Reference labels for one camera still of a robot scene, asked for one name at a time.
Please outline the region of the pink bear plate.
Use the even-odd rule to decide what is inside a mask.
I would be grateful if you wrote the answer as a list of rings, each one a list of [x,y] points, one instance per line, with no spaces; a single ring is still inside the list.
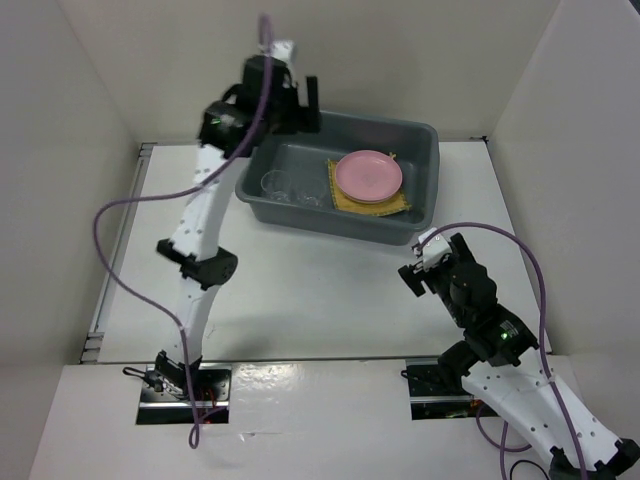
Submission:
[[[343,190],[401,189],[403,173],[390,154],[359,150],[345,155],[335,166],[337,187]]]

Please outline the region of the clear glass cup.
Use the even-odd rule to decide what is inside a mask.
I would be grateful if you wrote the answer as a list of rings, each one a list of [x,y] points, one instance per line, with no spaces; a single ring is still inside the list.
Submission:
[[[297,178],[293,183],[293,197],[298,205],[323,207],[325,205],[327,187],[324,181],[316,177]]]
[[[281,202],[291,202],[291,176],[283,170],[270,170],[261,178],[262,197]]]

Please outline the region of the yellow woven bamboo mat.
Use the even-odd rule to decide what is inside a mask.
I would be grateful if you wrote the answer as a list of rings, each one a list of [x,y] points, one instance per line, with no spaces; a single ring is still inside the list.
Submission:
[[[338,161],[339,160],[333,160],[333,159],[327,160],[329,190],[330,190],[331,200],[332,200],[333,206],[338,211],[367,215],[367,216],[374,216],[374,217],[385,217],[385,216],[394,215],[396,213],[409,211],[411,209],[411,204],[409,203],[407,196],[405,195],[405,192],[403,190],[403,183],[401,187],[401,190],[404,192],[403,197],[400,200],[393,201],[393,202],[367,205],[367,204],[359,204],[359,203],[337,198],[334,194],[335,189],[337,188],[335,177],[334,177],[334,170]]]

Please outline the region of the cream bear plate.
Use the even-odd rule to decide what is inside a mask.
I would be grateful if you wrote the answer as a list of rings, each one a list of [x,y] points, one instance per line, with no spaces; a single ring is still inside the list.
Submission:
[[[340,187],[337,187],[334,194],[337,198],[342,200],[348,200],[359,204],[374,205],[400,200],[403,197],[404,192],[401,189],[397,189],[395,191],[379,188],[374,188],[373,190],[343,190]]]

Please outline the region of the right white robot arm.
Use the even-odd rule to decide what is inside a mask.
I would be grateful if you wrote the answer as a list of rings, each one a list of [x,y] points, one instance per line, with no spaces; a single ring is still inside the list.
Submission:
[[[639,446],[603,425],[541,357],[536,335],[501,305],[464,237],[432,228],[398,273],[416,296],[436,295],[463,338],[438,356],[432,380],[491,408],[549,464],[552,479],[616,479]]]

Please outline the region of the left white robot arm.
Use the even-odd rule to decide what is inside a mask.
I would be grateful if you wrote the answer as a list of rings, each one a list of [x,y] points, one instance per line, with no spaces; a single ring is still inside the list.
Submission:
[[[176,316],[184,332],[168,340],[155,360],[163,387],[176,399],[193,396],[202,340],[213,300],[238,265],[219,245],[219,234],[236,182],[240,160],[269,135],[317,133],[321,115],[318,81],[307,78],[307,105],[298,98],[293,45],[278,42],[270,54],[246,60],[240,83],[207,107],[198,134],[194,185],[176,231],[158,242],[157,252],[179,267]]]

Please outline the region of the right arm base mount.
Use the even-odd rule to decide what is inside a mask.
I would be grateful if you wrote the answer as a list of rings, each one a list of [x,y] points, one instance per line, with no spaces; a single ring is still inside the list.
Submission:
[[[435,358],[409,359],[400,375],[408,387],[414,421],[470,418],[478,410],[472,395],[445,384]]]

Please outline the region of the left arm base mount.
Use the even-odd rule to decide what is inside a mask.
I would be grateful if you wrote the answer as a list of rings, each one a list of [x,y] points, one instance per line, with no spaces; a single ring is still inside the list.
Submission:
[[[141,381],[136,424],[142,426],[190,424],[191,397],[163,380],[153,365],[125,366],[122,373]],[[197,417],[205,424],[227,424],[232,385],[230,365],[203,363],[195,375],[194,401]]]

